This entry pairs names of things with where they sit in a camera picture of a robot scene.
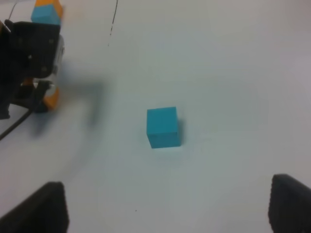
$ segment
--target black marker line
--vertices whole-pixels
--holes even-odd
[[[115,22],[115,18],[116,18],[117,7],[118,7],[118,0],[117,0],[117,3],[116,3],[115,13],[114,13],[114,15],[113,15],[112,25],[111,25],[111,29],[110,29],[110,36],[111,36],[111,34],[112,34],[113,23]]]

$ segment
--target stacked blocks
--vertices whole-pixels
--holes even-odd
[[[36,0],[31,21],[60,25],[62,16],[63,8],[58,0]]]
[[[179,147],[176,107],[147,110],[147,136],[151,148]]]

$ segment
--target metal component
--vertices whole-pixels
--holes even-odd
[[[52,96],[56,91],[57,76],[61,68],[64,51],[65,51],[64,39],[61,35],[59,35],[59,40],[58,40],[58,45],[57,45],[57,50],[55,54],[54,65],[53,65],[53,70],[52,70],[51,75],[44,79],[36,79],[36,78],[34,79],[35,86],[38,84],[40,80],[46,80],[46,81],[51,82],[50,89],[46,92],[46,96]]]

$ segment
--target blue cube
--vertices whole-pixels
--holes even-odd
[[[31,15],[31,21],[33,23],[61,24],[60,17],[58,16],[53,4],[36,6]]]
[[[176,107],[147,110],[147,136],[151,148],[179,147]]]

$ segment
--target orange block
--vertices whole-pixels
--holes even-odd
[[[57,12],[57,15],[59,16],[59,18],[62,18],[63,7],[60,4],[59,0],[36,0],[35,7],[45,6],[45,5],[49,5],[49,4],[53,4],[55,11]]]
[[[55,93],[52,96],[45,96],[43,99],[44,104],[47,106],[48,110],[54,110],[57,106],[59,98],[59,89],[56,88]]]

